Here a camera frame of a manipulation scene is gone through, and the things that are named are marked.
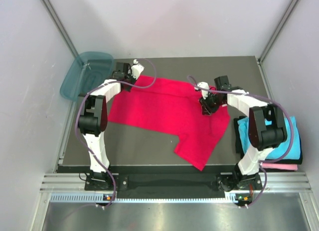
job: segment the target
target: stack of folded clothes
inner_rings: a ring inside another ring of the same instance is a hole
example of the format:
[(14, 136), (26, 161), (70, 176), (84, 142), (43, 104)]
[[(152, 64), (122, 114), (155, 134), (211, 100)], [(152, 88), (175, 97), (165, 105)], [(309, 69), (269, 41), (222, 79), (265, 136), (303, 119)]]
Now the stack of folded clothes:
[[(303, 153), (301, 149), (301, 139), (297, 129), (295, 117), (290, 117), (293, 127), (294, 127), (294, 142), (291, 150), (287, 156), (272, 164), (263, 163), (263, 168), (268, 169), (279, 169), (279, 170), (297, 170), (297, 165), (300, 165), (303, 162)], [(287, 150), (289, 141), (290, 141), (290, 128), (287, 119), (285, 118), (286, 130), (287, 130), (287, 140), (281, 143), (277, 148), (271, 152), (266, 160), (273, 160), (281, 157)], [(236, 152), (241, 155), (241, 158), (247, 152), (248, 147), (250, 146), (248, 138), (248, 117), (240, 116), (239, 119), (234, 119), (234, 127), (236, 134)]]

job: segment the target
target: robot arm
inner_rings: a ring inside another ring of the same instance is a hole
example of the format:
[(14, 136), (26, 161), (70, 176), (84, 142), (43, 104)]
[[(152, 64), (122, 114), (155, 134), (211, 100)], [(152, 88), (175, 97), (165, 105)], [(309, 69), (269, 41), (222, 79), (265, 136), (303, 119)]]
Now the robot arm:
[[(111, 81), (121, 80), (130, 84), (134, 84), (139, 78), (144, 67), (134, 60), (134, 64), (130, 66), (128, 63), (117, 63), (116, 70), (112, 74), (112, 79), (104, 81), (104, 87), (92, 92), (85, 101), (85, 106), (81, 110), (79, 118), (80, 132), (83, 135), (88, 147), (94, 152), (94, 155), (109, 168), (110, 162), (105, 152), (104, 131), (107, 127), (107, 106), (106, 104), (123, 89), (130, 91), (131, 87), (120, 83), (111, 83)], [(85, 94), (79, 95), (81, 103)], [(93, 173), (104, 173), (105, 170), (94, 159), (94, 155), (90, 153), (91, 166)]]
[[(227, 76), (216, 78), (215, 84), (217, 90), (243, 94), (211, 92), (203, 94), (202, 91), (202, 97), (199, 100), (203, 114), (210, 115), (217, 111), (220, 105), (228, 104), (249, 117), (248, 137), (251, 145), (233, 171), (233, 182), (237, 187), (243, 188), (255, 179), (259, 172), (260, 162), (264, 161), (276, 147), (286, 141), (287, 131), (284, 115), (276, 105), (246, 96), (246, 92), (240, 87), (232, 87)], [(197, 86), (209, 87), (205, 82), (201, 82)], [(271, 121), (271, 124), (266, 125), (265, 120)]]

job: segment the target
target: pink cloth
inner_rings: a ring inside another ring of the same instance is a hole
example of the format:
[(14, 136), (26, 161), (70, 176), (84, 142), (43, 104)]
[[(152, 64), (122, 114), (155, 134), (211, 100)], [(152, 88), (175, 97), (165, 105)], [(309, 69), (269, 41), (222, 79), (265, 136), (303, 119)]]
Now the pink cloth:
[[(146, 86), (152, 80), (141, 76), (136, 85)], [(132, 88), (115, 96), (108, 120), (177, 135), (175, 153), (202, 170), (230, 117), (227, 107), (220, 107), (211, 116), (202, 115), (200, 97), (189, 83), (158, 78), (150, 88)]]
[(298, 170), (298, 165), (290, 165), (290, 164), (268, 164), (268, 163), (263, 163), (262, 167), (265, 168), (265, 169)]

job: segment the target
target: folded cloth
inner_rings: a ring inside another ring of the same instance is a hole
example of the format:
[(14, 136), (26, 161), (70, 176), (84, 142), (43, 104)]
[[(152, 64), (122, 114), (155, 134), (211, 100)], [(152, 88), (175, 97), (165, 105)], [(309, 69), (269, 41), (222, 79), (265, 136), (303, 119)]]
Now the folded cloth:
[(285, 164), (268, 164), (263, 163), (262, 167), (264, 169), (277, 169), (277, 170), (292, 170), (296, 171), (298, 170), (298, 165), (285, 165)]
[[(236, 150), (236, 153), (240, 154), (241, 158), (243, 158), (245, 154), (243, 151), (243, 146), (241, 144), (240, 135), (238, 131), (238, 127), (239, 127), (238, 120), (245, 119), (245, 118), (246, 116), (240, 116), (239, 118), (234, 119), (234, 128), (235, 128), (235, 136), (236, 136), (235, 150)], [(280, 160), (276, 162), (276, 164), (297, 164), (297, 165), (301, 165), (302, 163), (303, 163), (303, 150), (301, 146), (301, 139), (300, 139), (300, 158), (298, 160), (284, 159), (284, 160)]]
[[(140, 76), (136, 85), (146, 86), (152, 80)], [(158, 78), (150, 88), (132, 88), (115, 96), (108, 120), (178, 135), (175, 153), (202, 170), (230, 117), (227, 107), (220, 107), (211, 116), (202, 115), (200, 97), (187, 82)]]
[[(297, 129), (295, 117), (292, 116), (290, 117), (290, 119), (294, 129), (294, 140), (293, 140), (293, 145), (291, 147), (291, 150), (289, 151), (289, 153), (284, 159), (298, 160), (300, 158), (300, 153), (301, 153), (299, 132)], [(271, 121), (266, 121), (265, 123), (266, 125), (269, 125), (271, 124)], [(250, 141), (248, 138), (248, 117), (238, 120), (238, 125), (239, 125), (238, 130), (239, 130), (241, 144), (242, 144), (244, 153), (246, 153), (248, 147), (250, 146)], [(290, 135), (289, 123), (286, 118), (285, 118), (285, 125), (287, 130), (287, 140), (281, 143), (277, 148), (275, 148), (267, 156), (266, 159), (269, 159), (269, 160), (277, 159), (281, 157), (287, 151), (291, 135)]]

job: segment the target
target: white panel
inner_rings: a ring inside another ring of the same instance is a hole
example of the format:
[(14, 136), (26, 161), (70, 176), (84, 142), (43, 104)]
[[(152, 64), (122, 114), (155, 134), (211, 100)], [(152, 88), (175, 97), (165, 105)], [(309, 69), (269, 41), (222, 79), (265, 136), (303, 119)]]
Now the white panel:
[(51, 0), (79, 52), (259, 56), (290, 0)]
[(297, 118), (304, 163), (319, 202), (319, 0), (301, 0), (264, 63), (275, 99)]
[(69, 102), (71, 56), (40, 0), (0, 0), (0, 230), (27, 230)]

